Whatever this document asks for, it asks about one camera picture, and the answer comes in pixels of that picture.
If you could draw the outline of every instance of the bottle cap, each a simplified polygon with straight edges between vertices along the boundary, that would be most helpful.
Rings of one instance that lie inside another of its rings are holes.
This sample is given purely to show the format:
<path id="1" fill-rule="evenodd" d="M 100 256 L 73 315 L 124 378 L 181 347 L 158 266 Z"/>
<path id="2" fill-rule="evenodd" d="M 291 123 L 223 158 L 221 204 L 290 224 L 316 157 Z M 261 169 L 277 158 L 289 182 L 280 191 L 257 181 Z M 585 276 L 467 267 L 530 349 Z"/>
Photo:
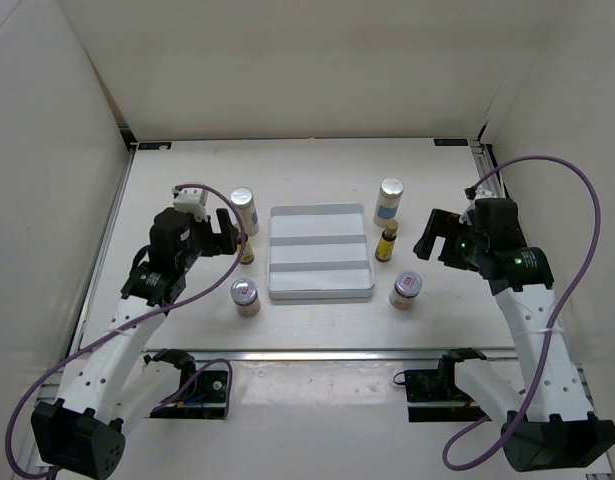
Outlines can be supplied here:
<path id="1" fill-rule="evenodd" d="M 231 286 L 231 298 L 236 305 L 250 305 L 258 297 L 258 288 L 250 278 L 240 278 Z"/>
<path id="2" fill-rule="evenodd" d="M 398 222 L 394 219 L 389 220 L 385 225 L 385 233 L 387 235 L 394 235 L 398 230 Z"/>
<path id="3" fill-rule="evenodd" d="M 423 288 L 423 279 L 416 272 L 402 272 L 394 282 L 396 292 L 406 298 L 417 296 Z"/>
<path id="4" fill-rule="evenodd" d="M 247 187 L 238 187 L 231 192 L 229 199 L 237 207 L 248 207 L 254 201 L 254 194 Z"/>
<path id="5" fill-rule="evenodd" d="M 386 178 L 380 184 L 380 190 L 387 198 L 398 198 L 403 194 L 405 186 L 397 178 Z"/>

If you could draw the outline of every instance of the gold bottle cap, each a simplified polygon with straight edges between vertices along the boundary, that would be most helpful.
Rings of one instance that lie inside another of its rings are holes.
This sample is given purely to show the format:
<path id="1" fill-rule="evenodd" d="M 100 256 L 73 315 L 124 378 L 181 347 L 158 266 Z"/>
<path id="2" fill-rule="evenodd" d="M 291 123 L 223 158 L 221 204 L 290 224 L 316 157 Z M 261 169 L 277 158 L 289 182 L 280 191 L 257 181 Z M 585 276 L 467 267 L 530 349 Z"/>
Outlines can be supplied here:
<path id="1" fill-rule="evenodd" d="M 385 225 L 385 233 L 387 235 L 393 235 L 398 230 L 398 222 L 396 220 L 389 220 Z"/>

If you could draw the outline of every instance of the jar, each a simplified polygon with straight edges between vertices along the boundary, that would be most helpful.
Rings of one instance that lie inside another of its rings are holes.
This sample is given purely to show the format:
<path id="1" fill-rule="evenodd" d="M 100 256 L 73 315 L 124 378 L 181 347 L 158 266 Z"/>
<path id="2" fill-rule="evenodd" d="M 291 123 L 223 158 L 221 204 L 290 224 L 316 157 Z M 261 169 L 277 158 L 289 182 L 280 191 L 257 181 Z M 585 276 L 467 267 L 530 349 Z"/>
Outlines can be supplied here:
<path id="1" fill-rule="evenodd" d="M 379 227 L 385 228 L 387 222 L 396 216 L 400 197 L 402 197 L 405 187 L 403 182 L 396 178 L 386 178 L 380 184 L 376 210 L 374 212 L 374 223 Z"/>
<path id="2" fill-rule="evenodd" d="M 258 233 L 258 213 L 254 204 L 254 194 L 247 187 L 239 187 L 229 196 L 229 200 L 245 224 L 245 233 L 250 237 Z"/>
<path id="3" fill-rule="evenodd" d="M 394 288 L 389 294 L 391 304 L 401 310 L 410 309 L 414 299 L 423 288 L 423 280 L 416 272 L 402 272 L 394 282 Z"/>
<path id="4" fill-rule="evenodd" d="M 258 288 L 250 278 L 240 278 L 231 286 L 231 299 L 236 304 L 236 311 L 243 317 L 256 315 L 260 310 Z"/>

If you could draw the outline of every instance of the purple cable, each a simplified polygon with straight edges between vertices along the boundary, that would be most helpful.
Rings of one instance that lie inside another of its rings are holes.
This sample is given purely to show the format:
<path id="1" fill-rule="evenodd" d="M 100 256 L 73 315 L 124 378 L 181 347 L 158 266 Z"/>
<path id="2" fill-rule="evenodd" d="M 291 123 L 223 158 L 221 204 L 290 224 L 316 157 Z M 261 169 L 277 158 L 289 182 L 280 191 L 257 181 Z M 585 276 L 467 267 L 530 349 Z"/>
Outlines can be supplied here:
<path id="1" fill-rule="evenodd" d="M 218 198 L 220 198 L 229 207 L 229 209 L 232 211 L 232 213 L 236 217 L 236 220 L 238 221 L 238 226 L 240 227 L 240 231 L 241 232 L 245 231 L 245 224 L 243 223 L 242 218 L 240 218 L 240 215 L 238 214 L 238 211 L 234 208 L 234 206 L 231 204 L 231 202 L 229 200 L 227 200 L 227 198 L 222 193 L 220 193 L 218 190 L 215 190 L 215 189 L 213 189 L 211 187 L 208 187 L 207 185 L 201 185 L 201 184 L 196 184 L 196 183 L 184 183 L 182 185 L 177 185 L 174 188 L 176 190 L 182 190 L 183 188 L 198 188 L 198 189 L 207 190 L 208 192 L 213 193 Z M 60 468 L 52 468 L 51 470 L 49 470 L 48 472 L 45 472 L 45 473 L 29 473 L 29 472 L 26 472 L 16 462 L 16 458 L 14 457 L 14 451 L 13 451 L 13 447 L 12 447 L 12 436 L 13 436 L 13 433 L 14 433 L 14 426 L 16 425 L 16 420 L 18 419 L 18 416 L 20 415 L 20 412 L 23 409 L 23 407 L 25 406 L 25 403 L 27 402 L 27 400 L 29 400 L 31 398 L 32 394 L 38 388 L 40 388 L 40 386 L 45 382 L 45 380 L 47 380 L 54 373 L 58 372 L 61 368 L 63 368 L 67 364 L 71 363 L 72 361 L 76 360 L 79 357 L 82 357 L 85 353 L 93 352 L 96 348 L 100 347 L 102 344 L 106 343 L 107 341 L 111 340 L 116 335 L 118 335 L 121 330 L 127 330 L 128 328 L 131 328 L 134 325 L 136 325 L 136 324 L 138 324 L 138 323 L 140 323 L 140 322 L 142 322 L 144 320 L 147 320 L 148 318 L 151 318 L 151 317 L 153 317 L 155 315 L 159 315 L 161 313 L 167 313 L 167 312 L 170 312 L 172 310 L 176 310 L 177 308 L 184 307 L 185 305 L 189 305 L 190 303 L 195 302 L 199 298 L 202 298 L 205 295 L 207 295 L 207 294 L 213 292 L 214 290 L 216 290 L 225 280 L 227 280 L 227 277 L 229 277 L 229 275 L 232 274 L 232 272 L 236 269 L 236 267 L 240 263 L 240 259 L 243 256 L 243 252 L 245 251 L 246 244 L 247 244 L 247 237 L 245 235 L 241 235 L 241 240 L 240 240 L 240 247 L 241 248 L 238 251 L 238 254 L 236 255 L 236 259 L 234 260 L 234 263 L 227 269 L 225 274 L 222 277 L 220 277 L 213 285 L 207 287 L 202 292 L 197 293 L 196 295 L 193 295 L 193 296 L 189 297 L 186 300 L 182 300 L 182 301 L 180 301 L 178 303 L 174 303 L 172 305 L 168 305 L 166 307 L 159 308 L 158 310 L 151 311 L 151 312 L 146 313 L 144 315 L 140 315 L 140 316 L 138 316 L 138 317 L 128 321 L 127 323 L 124 323 L 123 325 L 118 327 L 116 330 L 113 330 L 113 331 L 109 332 L 108 334 L 100 337 L 95 342 L 90 343 L 89 345 L 87 345 L 87 346 L 81 348 L 80 350 L 78 350 L 76 353 L 73 353 L 72 355 L 68 356 L 67 358 L 62 360 L 60 363 L 58 363 L 54 367 L 52 367 L 49 370 L 47 370 L 47 372 L 45 374 L 43 374 L 38 380 L 36 380 L 34 382 L 34 384 L 31 387 L 29 387 L 29 389 L 23 394 L 21 399 L 18 401 L 18 403 L 14 407 L 14 411 L 11 414 L 11 417 L 9 419 L 9 423 L 7 424 L 7 430 L 5 432 L 5 456 L 7 457 L 7 462 L 9 463 L 9 466 L 14 471 L 14 473 L 16 475 L 22 477 L 22 478 L 40 479 L 40 478 L 49 477 L 50 475 L 53 475 L 54 473 L 56 473 L 56 472 L 58 472 L 60 470 Z M 203 369 L 208 367 L 208 366 L 209 366 L 209 363 L 207 365 L 201 367 L 201 369 L 199 369 L 198 372 L 202 373 L 202 371 L 204 371 Z M 228 366 L 229 373 L 230 373 L 230 375 L 229 375 L 229 383 L 228 383 L 228 389 L 229 389 L 229 388 L 231 388 L 232 369 L 231 369 L 231 365 L 229 365 L 229 363 L 227 363 L 227 366 Z M 227 397 L 227 403 L 226 403 L 226 406 L 225 406 L 225 416 L 227 416 L 227 412 L 228 412 L 228 407 L 229 407 L 229 403 L 228 402 L 229 402 L 229 397 Z"/>
<path id="2" fill-rule="evenodd" d="M 207 362 L 206 364 L 204 364 L 202 367 L 200 367 L 196 372 L 194 372 L 194 374 L 189 377 L 189 379 L 183 384 L 182 387 L 180 387 L 178 389 L 178 391 L 176 393 L 174 393 L 172 396 L 167 397 L 165 400 L 162 401 L 162 403 L 160 405 L 158 405 L 156 408 L 154 408 L 151 413 L 157 412 L 158 410 L 162 410 L 163 408 L 167 407 L 167 405 L 169 405 L 170 403 L 174 403 L 176 401 L 176 399 L 178 397 L 180 397 L 185 390 L 187 390 L 187 388 L 194 383 L 194 381 L 205 371 L 207 370 L 209 367 L 211 367 L 212 365 L 216 364 L 216 363 L 224 363 L 225 365 L 227 365 L 227 370 L 229 370 L 229 376 L 227 377 L 227 389 L 225 390 L 225 415 L 223 416 L 223 418 L 227 418 L 227 415 L 229 414 L 229 398 L 230 398 L 230 393 L 231 393 L 231 381 L 232 378 L 234 377 L 234 370 L 231 367 L 231 363 L 229 363 L 228 360 L 225 360 L 224 358 L 216 358 L 214 360 L 211 360 L 209 362 Z"/>
<path id="3" fill-rule="evenodd" d="M 567 300 L 571 296 L 574 289 L 580 283 L 581 279 L 583 278 L 583 276 L 587 272 L 587 269 L 589 268 L 589 264 L 591 263 L 592 258 L 594 258 L 594 253 L 596 252 L 596 247 L 598 246 L 598 238 L 600 236 L 600 216 L 601 216 L 600 215 L 600 201 L 598 200 L 598 194 L 596 193 L 594 186 L 592 185 L 591 181 L 589 180 L 589 178 L 587 178 L 587 175 L 585 175 L 582 170 L 580 170 L 576 165 L 574 165 L 571 162 L 568 162 L 567 160 L 563 160 L 558 157 L 552 157 L 549 155 L 528 155 L 524 157 L 514 158 L 513 160 L 509 160 L 508 162 L 504 162 L 500 164 L 499 166 L 497 166 L 496 168 L 494 168 L 491 172 L 487 173 L 480 180 L 478 180 L 478 182 L 476 182 L 476 184 L 474 185 L 474 188 L 478 187 L 485 180 L 487 180 L 492 175 L 495 175 L 503 168 L 513 165 L 514 163 L 524 162 L 527 160 L 545 160 L 548 162 L 559 163 L 560 165 L 564 165 L 565 167 L 569 168 L 576 175 L 578 175 L 578 177 L 580 177 L 580 179 L 583 181 L 583 183 L 587 187 L 587 190 L 589 190 L 589 194 L 591 195 L 591 200 L 594 204 L 594 232 L 591 237 L 591 243 L 589 244 L 589 250 L 587 251 L 587 256 L 585 256 L 585 261 L 580 267 L 580 270 L 578 270 L 578 273 L 576 274 L 574 279 L 571 281 L 571 283 L 569 284 L 569 286 L 563 293 L 563 295 L 560 297 L 560 299 L 556 303 L 554 310 L 551 312 L 551 315 L 549 316 L 549 320 L 547 321 L 547 325 L 546 325 L 546 328 L 550 329 L 550 328 L 553 328 L 554 324 L 556 323 L 556 319 L 558 318 L 558 314 L 563 309 L 565 302 L 567 302 Z M 525 400 L 523 401 L 522 405 L 518 409 L 518 414 L 511 421 L 511 423 L 507 427 L 507 430 L 505 430 L 505 433 L 503 433 L 500 436 L 500 438 L 496 440 L 496 442 L 489 448 L 489 450 L 487 450 L 485 453 L 483 453 L 478 458 L 472 460 L 471 462 L 463 463 L 460 465 L 455 465 L 453 463 L 450 463 L 447 458 L 449 454 L 449 449 L 451 448 L 451 446 L 463 435 L 472 431 L 474 428 L 482 425 L 489 419 L 486 417 L 481 418 L 477 422 L 469 425 L 467 428 L 464 428 L 463 430 L 458 432 L 456 435 L 451 437 L 449 441 L 447 442 L 447 444 L 445 445 L 445 448 L 443 448 L 443 463 L 445 464 L 447 468 L 449 468 L 450 470 L 454 470 L 456 472 L 461 472 L 464 470 L 470 470 L 474 467 L 477 467 L 478 465 L 489 460 L 501 447 L 504 447 L 505 444 L 509 441 L 509 439 L 514 434 L 514 432 L 516 431 L 516 429 L 522 422 L 523 418 L 525 417 L 525 414 L 527 413 L 527 410 L 529 409 L 529 406 L 531 405 L 531 402 L 534 399 L 534 396 L 536 395 L 536 391 L 538 390 L 538 385 L 540 384 L 541 377 L 543 375 L 543 372 L 545 371 L 545 364 L 547 363 L 547 355 L 549 353 L 549 344 L 551 342 L 551 335 L 552 335 L 552 332 L 550 330 L 545 332 L 545 339 L 543 341 L 543 347 L 540 352 L 540 359 L 538 360 L 538 366 L 536 367 L 536 374 L 534 375 L 531 385 L 527 389 L 527 395 L 525 395 Z"/>

